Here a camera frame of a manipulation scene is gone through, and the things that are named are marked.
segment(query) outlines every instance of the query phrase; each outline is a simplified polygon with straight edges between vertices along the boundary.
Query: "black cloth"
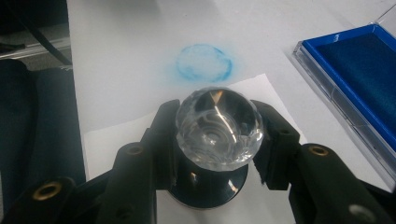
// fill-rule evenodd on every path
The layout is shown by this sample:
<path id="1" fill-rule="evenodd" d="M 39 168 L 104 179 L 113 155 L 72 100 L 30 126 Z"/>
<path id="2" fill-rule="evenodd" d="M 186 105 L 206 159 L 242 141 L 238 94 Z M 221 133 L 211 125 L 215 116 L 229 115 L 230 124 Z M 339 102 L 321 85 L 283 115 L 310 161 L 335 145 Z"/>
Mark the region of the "black cloth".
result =
<path id="1" fill-rule="evenodd" d="M 37 181 L 85 182 L 72 69 L 0 61 L 0 172 L 5 212 Z"/>

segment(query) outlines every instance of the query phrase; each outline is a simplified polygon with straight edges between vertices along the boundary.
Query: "white surface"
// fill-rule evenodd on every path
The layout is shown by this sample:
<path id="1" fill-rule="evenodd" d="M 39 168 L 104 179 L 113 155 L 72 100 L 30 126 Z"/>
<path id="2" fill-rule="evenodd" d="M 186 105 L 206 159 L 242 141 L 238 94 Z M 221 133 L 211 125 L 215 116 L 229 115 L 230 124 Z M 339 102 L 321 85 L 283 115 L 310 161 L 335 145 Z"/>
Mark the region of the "white surface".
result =
<path id="1" fill-rule="evenodd" d="M 290 63 L 290 55 L 299 40 L 366 25 L 395 3 L 396 0 L 68 0 L 82 135 L 141 118 L 165 101 L 214 85 L 180 79 L 175 69 L 175 59 L 182 49 L 206 43 L 233 59 L 231 79 L 216 85 L 227 86 L 266 74 L 309 142 L 334 149 L 358 178 L 386 189 L 330 110 Z M 261 87 L 247 88 L 257 93 Z M 252 200 L 261 197 L 245 188 L 242 193 Z M 290 219 L 282 219 L 284 211 L 290 211 L 287 198 L 273 197 L 276 194 L 265 191 L 265 207 L 246 202 L 265 218 L 239 214 L 231 203 L 226 206 L 241 217 L 250 218 L 244 223 L 291 223 Z M 163 202 L 175 204 L 172 199 L 164 198 Z M 160 223 L 177 217 L 184 219 L 176 223 L 230 220 L 216 215 L 226 206 L 201 213 L 161 204 L 160 201 Z"/>

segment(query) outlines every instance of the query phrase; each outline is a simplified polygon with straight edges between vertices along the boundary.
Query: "clear glass ball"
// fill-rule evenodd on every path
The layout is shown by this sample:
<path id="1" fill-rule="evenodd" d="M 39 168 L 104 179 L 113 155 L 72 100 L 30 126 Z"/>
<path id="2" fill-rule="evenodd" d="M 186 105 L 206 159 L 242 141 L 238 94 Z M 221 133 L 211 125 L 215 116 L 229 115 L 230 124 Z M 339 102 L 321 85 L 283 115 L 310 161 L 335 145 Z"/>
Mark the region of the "clear glass ball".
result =
<path id="1" fill-rule="evenodd" d="M 248 164 L 264 135 L 256 106 L 227 88 L 195 91 L 176 117 L 177 142 L 196 165 L 212 171 L 232 171 Z"/>

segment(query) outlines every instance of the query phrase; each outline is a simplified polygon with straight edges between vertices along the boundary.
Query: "blue ink stain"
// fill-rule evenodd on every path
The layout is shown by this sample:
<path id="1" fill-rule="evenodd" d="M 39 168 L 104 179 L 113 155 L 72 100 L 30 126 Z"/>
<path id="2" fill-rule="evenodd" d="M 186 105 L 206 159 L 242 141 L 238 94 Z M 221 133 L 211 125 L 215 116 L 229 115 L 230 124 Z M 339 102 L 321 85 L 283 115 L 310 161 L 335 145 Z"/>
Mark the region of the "blue ink stain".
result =
<path id="1" fill-rule="evenodd" d="M 184 48 L 177 56 L 177 71 L 188 81 L 221 82 L 233 70 L 233 62 L 219 49 L 196 44 Z"/>

